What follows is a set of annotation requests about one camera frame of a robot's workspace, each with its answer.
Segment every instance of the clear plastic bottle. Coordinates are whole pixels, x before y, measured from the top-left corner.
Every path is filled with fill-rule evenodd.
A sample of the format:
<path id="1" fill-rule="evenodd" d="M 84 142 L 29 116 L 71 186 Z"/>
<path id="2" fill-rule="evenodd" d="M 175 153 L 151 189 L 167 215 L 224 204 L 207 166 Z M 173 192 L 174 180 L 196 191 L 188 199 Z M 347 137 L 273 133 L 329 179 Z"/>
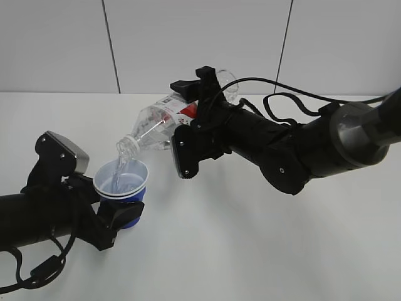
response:
<path id="1" fill-rule="evenodd" d="M 216 76 L 222 87 L 235 80 L 227 70 L 219 70 Z M 224 94 L 233 102 L 238 95 L 238 85 L 233 85 Z M 173 93 L 143 109 L 132 133 L 117 142 L 119 156 L 128 160 L 141 151 L 169 149 L 176 126 L 189 124 L 196 116 L 196 108 L 196 103 L 187 104 L 181 95 Z"/>

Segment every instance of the bottle label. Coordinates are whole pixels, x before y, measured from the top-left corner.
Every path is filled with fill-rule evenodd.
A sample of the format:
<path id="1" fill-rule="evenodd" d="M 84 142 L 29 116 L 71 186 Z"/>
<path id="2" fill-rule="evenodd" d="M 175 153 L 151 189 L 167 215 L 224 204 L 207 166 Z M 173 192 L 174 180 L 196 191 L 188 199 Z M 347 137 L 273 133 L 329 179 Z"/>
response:
<path id="1" fill-rule="evenodd" d="M 185 114 L 174 114 L 172 115 L 172 118 L 175 122 L 175 124 L 186 124 L 189 125 L 191 121 L 193 121 L 193 118 L 186 116 Z"/>
<path id="2" fill-rule="evenodd" d="M 182 102 L 179 96 L 175 96 L 173 94 L 159 100 L 153 106 L 162 109 L 168 114 L 174 115 L 180 112 L 181 110 L 185 109 L 188 106 L 188 104 Z"/>

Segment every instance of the plastic cup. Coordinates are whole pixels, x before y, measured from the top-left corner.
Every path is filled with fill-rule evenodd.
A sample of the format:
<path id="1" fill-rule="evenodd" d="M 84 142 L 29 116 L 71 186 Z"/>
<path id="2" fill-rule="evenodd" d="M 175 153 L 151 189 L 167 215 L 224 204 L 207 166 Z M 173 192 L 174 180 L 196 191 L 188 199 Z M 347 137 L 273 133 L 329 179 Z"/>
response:
<path id="1" fill-rule="evenodd" d="M 132 203 L 143 202 L 146 192 L 146 181 L 148 169 L 142 161 L 129 160 L 124 167 L 121 176 L 118 193 L 112 193 L 113 175 L 118 166 L 118 159 L 102 166 L 93 178 L 93 185 L 96 192 L 102 197 L 101 201 L 109 200 L 115 202 Z M 138 223 L 140 217 L 126 224 L 123 229 L 131 228 Z"/>

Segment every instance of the table surface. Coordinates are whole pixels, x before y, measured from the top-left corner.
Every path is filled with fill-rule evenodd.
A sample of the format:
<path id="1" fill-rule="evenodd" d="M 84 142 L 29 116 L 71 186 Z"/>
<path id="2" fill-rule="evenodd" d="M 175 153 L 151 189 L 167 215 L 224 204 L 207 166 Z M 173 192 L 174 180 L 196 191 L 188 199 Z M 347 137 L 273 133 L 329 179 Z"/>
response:
<path id="1" fill-rule="evenodd" d="M 25 185 L 37 160 L 34 143 L 46 130 L 85 150 L 93 176 L 116 158 L 115 143 L 140 109 L 161 97 L 0 93 L 1 194 Z M 249 99 L 260 107 L 262 97 Z M 309 120 L 289 100 L 273 108 Z M 235 154 L 202 162 L 192 180 L 177 177 L 169 151 L 143 154 L 150 178 L 139 224 L 106 251 L 77 241 L 51 285 L 1 298 L 400 300 L 400 150 L 394 145 L 377 166 L 313 180 L 297 196 L 276 191 Z M 58 253 L 48 241 L 21 250 L 23 278 Z M 13 257 L 0 253 L 0 265 L 0 286 L 14 283 Z"/>

